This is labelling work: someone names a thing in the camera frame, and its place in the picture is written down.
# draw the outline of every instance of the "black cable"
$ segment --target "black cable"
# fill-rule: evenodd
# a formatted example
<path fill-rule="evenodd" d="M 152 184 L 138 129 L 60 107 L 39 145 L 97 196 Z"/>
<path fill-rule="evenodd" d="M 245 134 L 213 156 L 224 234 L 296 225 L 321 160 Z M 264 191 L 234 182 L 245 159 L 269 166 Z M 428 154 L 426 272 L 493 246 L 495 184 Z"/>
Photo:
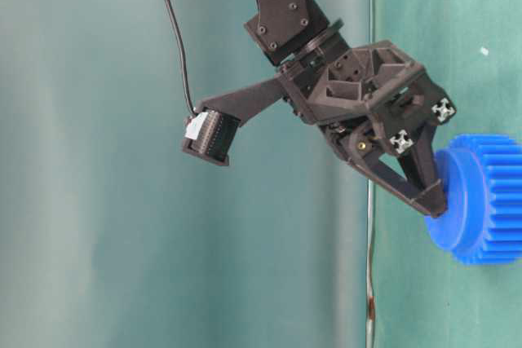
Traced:
<path fill-rule="evenodd" d="M 176 36 L 176 42 L 178 43 L 179 62 L 181 66 L 181 74 L 183 76 L 185 101 L 187 102 L 188 112 L 190 113 L 191 117 L 195 117 L 197 114 L 194 111 L 194 105 L 192 104 L 192 98 L 190 97 L 190 89 L 188 86 L 187 56 L 185 54 L 185 46 L 183 44 L 183 39 L 181 38 L 181 31 L 179 30 L 178 20 L 176 19 L 172 2 L 170 0 L 165 0 L 165 4 L 166 9 L 169 12 L 172 29 L 174 30 L 174 34 Z"/>

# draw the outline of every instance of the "robotic arm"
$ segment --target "robotic arm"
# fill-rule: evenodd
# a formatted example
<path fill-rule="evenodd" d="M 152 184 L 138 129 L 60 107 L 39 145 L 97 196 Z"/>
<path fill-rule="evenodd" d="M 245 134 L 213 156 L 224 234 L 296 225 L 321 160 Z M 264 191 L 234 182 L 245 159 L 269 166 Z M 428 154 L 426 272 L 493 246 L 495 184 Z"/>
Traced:
<path fill-rule="evenodd" d="M 337 157 L 436 218 L 447 200 L 436 170 L 436 128 L 456 113 L 445 91 L 391 42 L 351 48 L 314 0 L 257 0 L 246 30 L 277 66 L 267 81 L 204 99 L 188 119 L 183 150 L 228 165 L 239 127 L 283 99 L 317 126 Z M 395 157 L 404 175 L 381 158 Z"/>

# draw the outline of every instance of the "gear teeth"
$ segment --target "gear teeth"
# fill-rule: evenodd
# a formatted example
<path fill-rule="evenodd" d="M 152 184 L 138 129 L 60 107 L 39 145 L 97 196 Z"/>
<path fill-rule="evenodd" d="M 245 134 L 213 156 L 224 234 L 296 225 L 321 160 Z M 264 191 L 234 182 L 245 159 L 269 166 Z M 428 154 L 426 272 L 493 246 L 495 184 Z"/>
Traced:
<path fill-rule="evenodd" d="M 463 135 L 456 148 L 478 158 L 487 185 L 489 219 L 482 243 L 466 264 L 505 263 L 522 255 L 522 146 L 502 135 Z"/>

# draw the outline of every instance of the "teal backdrop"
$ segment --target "teal backdrop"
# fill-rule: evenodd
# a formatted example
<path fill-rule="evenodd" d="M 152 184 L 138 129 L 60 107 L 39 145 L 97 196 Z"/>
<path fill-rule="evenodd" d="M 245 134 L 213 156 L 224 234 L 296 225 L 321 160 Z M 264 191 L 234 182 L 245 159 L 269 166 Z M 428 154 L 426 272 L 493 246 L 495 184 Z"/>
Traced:
<path fill-rule="evenodd" d="M 376 38 L 424 63 L 457 104 L 437 148 L 462 133 L 522 142 L 522 0 L 375 0 L 374 9 Z M 421 216 L 376 197 L 376 346 L 522 346 L 520 263 L 464 267 L 431 242 Z"/>
<path fill-rule="evenodd" d="M 196 99 L 273 75 L 254 0 L 174 1 Z M 318 2 L 367 43 L 369 0 Z M 0 0 L 0 42 L 1 347 L 364 345 L 365 180 L 283 103 L 183 155 L 162 0 Z"/>

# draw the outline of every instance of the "white label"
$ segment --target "white label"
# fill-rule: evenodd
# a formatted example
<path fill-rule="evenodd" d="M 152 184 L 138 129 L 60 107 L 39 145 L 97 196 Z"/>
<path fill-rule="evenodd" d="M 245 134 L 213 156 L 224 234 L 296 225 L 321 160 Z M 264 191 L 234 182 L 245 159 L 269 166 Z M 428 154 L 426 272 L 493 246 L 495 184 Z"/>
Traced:
<path fill-rule="evenodd" d="M 190 121 L 190 124 L 187 125 L 187 132 L 185 133 L 185 138 L 191 140 L 197 140 L 199 137 L 199 133 L 201 132 L 201 128 L 205 123 L 206 117 L 209 115 L 208 112 L 199 113 L 196 118 Z"/>

